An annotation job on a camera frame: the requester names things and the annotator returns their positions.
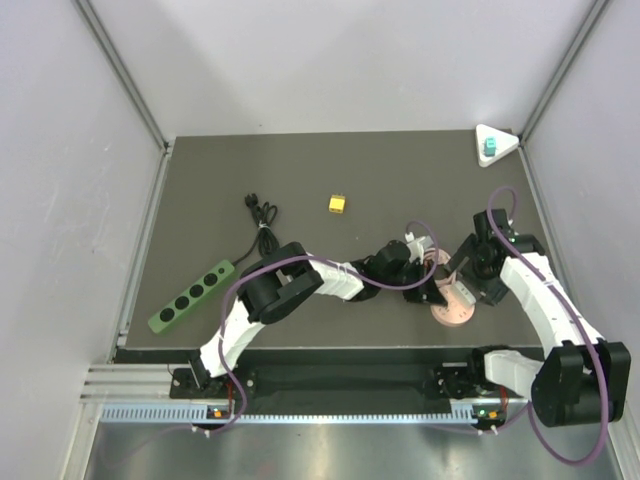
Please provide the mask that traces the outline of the white plug adapter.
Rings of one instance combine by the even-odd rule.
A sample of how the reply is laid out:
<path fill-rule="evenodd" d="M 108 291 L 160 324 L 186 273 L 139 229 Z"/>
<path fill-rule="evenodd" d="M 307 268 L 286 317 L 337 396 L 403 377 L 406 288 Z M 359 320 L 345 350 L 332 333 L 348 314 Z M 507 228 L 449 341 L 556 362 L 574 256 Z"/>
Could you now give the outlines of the white plug adapter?
<path fill-rule="evenodd" d="M 471 309 L 476 304 L 476 297 L 462 281 L 456 281 L 451 286 L 456 301 L 465 309 Z"/>

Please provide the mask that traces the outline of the pink round socket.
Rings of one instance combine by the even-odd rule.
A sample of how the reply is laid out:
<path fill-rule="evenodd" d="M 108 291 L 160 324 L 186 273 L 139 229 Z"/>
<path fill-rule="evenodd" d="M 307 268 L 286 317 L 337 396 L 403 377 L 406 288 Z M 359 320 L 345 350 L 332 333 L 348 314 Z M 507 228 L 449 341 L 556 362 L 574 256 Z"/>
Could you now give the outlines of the pink round socket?
<path fill-rule="evenodd" d="M 441 292 L 448 300 L 447 307 L 435 306 L 430 307 L 433 317 L 442 325 L 448 327 L 460 327 L 467 323 L 475 312 L 475 306 L 471 309 L 463 308 L 453 295 L 451 286 L 454 284 L 442 284 L 439 286 Z"/>

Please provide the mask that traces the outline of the yellow plug adapter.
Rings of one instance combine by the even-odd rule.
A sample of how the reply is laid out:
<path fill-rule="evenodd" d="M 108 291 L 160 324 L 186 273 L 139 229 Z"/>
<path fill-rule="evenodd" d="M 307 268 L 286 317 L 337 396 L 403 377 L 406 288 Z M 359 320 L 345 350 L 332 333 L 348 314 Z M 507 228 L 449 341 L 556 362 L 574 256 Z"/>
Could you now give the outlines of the yellow plug adapter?
<path fill-rule="evenodd" d="M 334 194 L 330 197 L 328 211 L 334 214 L 343 214 L 346 208 L 346 197 Z"/>

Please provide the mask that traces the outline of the green power strip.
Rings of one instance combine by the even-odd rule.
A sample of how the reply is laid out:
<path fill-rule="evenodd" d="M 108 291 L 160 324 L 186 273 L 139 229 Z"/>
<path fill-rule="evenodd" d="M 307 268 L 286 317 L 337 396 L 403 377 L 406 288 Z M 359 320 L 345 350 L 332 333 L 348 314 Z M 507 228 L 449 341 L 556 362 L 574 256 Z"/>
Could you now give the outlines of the green power strip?
<path fill-rule="evenodd" d="M 156 335 L 167 333 L 221 289 L 233 277 L 235 270 L 235 265 L 229 260 L 214 265 L 152 315 L 147 322 L 149 329 Z"/>

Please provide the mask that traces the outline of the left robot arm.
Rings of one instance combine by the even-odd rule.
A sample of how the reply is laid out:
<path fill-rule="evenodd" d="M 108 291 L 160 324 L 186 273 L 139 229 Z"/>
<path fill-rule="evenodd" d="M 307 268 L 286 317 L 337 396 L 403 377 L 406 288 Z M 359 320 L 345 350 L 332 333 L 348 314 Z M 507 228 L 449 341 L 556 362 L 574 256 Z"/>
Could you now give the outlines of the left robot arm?
<path fill-rule="evenodd" d="M 192 384 L 205 396 L 220 394 L 257 334 L 313 295 L 359 303 L 387 290 L 410 303 L 445 305 L 434 279 L 438 254 L 428 236 L 391 241 L 374 255 L 344 263 L 314 256 L 298 242 L 281 247 L 245 270 L 224 294 L 216 333 L 189 361 Z"/>

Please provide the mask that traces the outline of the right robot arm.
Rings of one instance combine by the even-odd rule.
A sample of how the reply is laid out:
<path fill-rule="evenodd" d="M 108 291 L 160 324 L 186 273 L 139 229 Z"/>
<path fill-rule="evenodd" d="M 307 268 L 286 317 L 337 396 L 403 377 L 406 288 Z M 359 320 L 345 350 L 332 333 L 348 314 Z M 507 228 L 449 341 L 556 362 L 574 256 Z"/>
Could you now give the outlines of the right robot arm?
<path fill-rule="evenodd" d="M 474 231 L 447 262 L 449 290 L 462 305 L 495 306 L 513 294 L 531 322 L 544 358 L 506 345 L 474 349 L 466 380 L 476 394 L 499 387 L 526 398 L 546 427 L 616 422 L 624 412 L 631 354 L 608 342 L 575 309 L 538 239 L 513 231 L 503 209 L 473 217 Z"/>

